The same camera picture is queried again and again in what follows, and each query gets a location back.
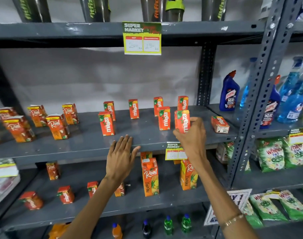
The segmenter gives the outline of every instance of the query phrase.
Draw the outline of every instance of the supermarket price label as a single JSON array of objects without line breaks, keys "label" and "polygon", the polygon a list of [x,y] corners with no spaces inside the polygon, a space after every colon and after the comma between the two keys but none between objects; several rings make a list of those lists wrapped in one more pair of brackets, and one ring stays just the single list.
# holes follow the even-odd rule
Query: supermarket price label
[{"label": "supermarket price label", "polygon": [[303,128],[297,128],[290,130],[289,144],[301,144],[303,143]]},{"label": "supermarket price label", "polygon": [[180,142],[167,142],[165,160],[188,159]]},{"label": "supermarket price label", "polygon": [[19,170],[12,158],[0,159],[0,178],[18,176]]},{"label": "supermarket price label", "polygon": [[[251,194],[252,189],[245,189],[245,190],[232,190],[227,191],[231,199],[234,201],[234,203],[238,206],[239,210],[243,212],[243,209],[245,208],[245,205],[249,199],[249,196]],[[212,226],[212,225],[218,225],[218,220],[215,216],[215,213],[213,212],[212,206],[210,205],[210,208],[208,210],[206,219],[203,223],[204,226]]]},{"label": "supermarket price label", "polygon": [[161,23],[122,22],[125,54],[161,55]]}]

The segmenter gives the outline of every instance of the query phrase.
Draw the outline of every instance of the hand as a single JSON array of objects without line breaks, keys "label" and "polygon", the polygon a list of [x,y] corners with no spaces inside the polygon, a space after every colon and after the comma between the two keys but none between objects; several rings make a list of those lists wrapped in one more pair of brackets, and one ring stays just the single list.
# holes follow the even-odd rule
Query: hand
[{"label": "hand", "polygon": [[191,117],[190,121],[193,123],[188,132],[180,133],[177,129],[173,134],[180,141],[191,164],[200,171],[209,164],[205,149],[206,130],[202,118]]},{"label": "hand", "polygon": [[133,138],[128,138],[128,135],[126,135],[125,138],[120,137],[117,143],[113,141],[107,155],[105,177],[114,180],[117,183],[117,187],[129,175],[133,168],[137,152],[140,149],[140,146],[137,146],[133,149],[132,153],[130,153],[132,141]]}]

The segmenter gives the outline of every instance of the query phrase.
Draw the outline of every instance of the blue bottle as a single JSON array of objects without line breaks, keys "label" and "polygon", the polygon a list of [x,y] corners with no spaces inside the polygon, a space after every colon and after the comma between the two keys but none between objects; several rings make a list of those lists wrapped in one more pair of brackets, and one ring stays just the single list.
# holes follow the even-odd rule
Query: blue bottle
[{"label": "blue bottle", "polygon": [[224,78],[219,104],[219,109],[221,111],[234,111],[236,107],[240,86],[233,80],[235,74],[236,71],[234,70]]},{"label": "blue bottle", "polygon": [[[250,67],[249,67],[249,75],[251,74],[252,70],[255,68],[255,63],[257,61],[257,57],[250,58]],[[245,89],[242,94],[240,106],[245,107],[245,101],[247,99],[248,93],[249,93],[249,86],[250,86],[251,76],[249,76],[247,85],[245,86]]]},{"label": "blue bottle", "polygon": [[292,93],[292,89],[294,88],[295,84],[297,83],[301,72],[301,68],[303,67],[303,57],[296,56],[293,58],[293,68],[289,73],[289,76],[285,80],[284,84],[282,85],[281,89],[279,90],[281,96],[281,102],[285,102],[288,99],[288,96]]},{"label": "blue bottle", "polygon": [[275,112],[276,110],[279,108],[280,102],[281,102],[281,96],[279,94],[279,92],[277,92],[275,86],[279,83],[280,81],[280,75],[278,75],[275,78],[275,82],[270,94],[270,98],[269,101],[266,105],[265,108],[265,112],[261,121],[261,125],[260,125],[260,129],[265,129],[265,128],[269,128],[269,126],[271,125]]},{"label": "blue bottle", "polygon": [[279,108],[278,122],[294,123],[298,120],[299,115],[303,109],[303,75],[300,76],[299,81],[293,88],[287,101],[282,103]]}]

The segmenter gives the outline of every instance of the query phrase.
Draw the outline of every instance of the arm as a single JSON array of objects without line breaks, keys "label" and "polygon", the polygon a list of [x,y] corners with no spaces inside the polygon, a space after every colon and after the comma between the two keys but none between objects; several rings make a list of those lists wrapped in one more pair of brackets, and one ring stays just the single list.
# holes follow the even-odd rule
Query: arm
[{"label": "arm", "polygon": [[60,239],[91,238],[107,202],[133,168],[140,146],[134,148],[133,152],[130,153],[132,140],[132,137],[128,138],[128,135],[126,135],[125,138],[121,137],[117,144],[116,141],[112,143],[107,155],[105,177],[93,197],[75,217]]},{"label": "arm", "polygon": [[[221,186],[207,160],[205,141],[206,130],[201,118],[190,118],[193,121],[187,133],[173,133],[180,141],[191,164],[197,170],[203,186],[208,194],[213,211],[220,225],[241,214],[227,191]],[[245,217],[225,227],[223,234],[226,239],[258,239],[257,234]]]}]

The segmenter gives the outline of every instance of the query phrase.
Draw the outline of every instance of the gold bracelet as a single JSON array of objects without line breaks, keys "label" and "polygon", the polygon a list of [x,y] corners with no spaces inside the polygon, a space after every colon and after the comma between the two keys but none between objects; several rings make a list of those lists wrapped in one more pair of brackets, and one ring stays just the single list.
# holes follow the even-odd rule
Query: gold bracelet
[{"label": "gold bracelet", "polygon": [[230,226],[232,223],[236,222],[237,220],[242,219],[244,216],[245,216],[244,214],[240,214],[240,215],[233,217],[231,220],[223,223],[221,225],[221,230],[224,230],[226,227]]}]

